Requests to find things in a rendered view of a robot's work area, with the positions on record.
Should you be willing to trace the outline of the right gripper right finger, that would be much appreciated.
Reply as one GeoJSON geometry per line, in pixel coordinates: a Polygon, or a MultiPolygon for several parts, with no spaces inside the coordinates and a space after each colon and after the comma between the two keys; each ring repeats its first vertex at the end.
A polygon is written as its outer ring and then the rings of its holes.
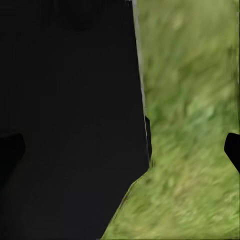
{"type": "Polygon", "coordinates": [[[240,135],[229,133],[227,135],[224,151],[240,173],[240,135]]]}

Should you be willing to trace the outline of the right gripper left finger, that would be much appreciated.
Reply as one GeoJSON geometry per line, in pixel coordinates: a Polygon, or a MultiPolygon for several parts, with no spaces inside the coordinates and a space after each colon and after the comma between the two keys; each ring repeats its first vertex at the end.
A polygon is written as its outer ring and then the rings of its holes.
{"type": "Polygon", "coordinates": [[[22,133],[0,138],[0,193],[26,153],[22,133]]]}

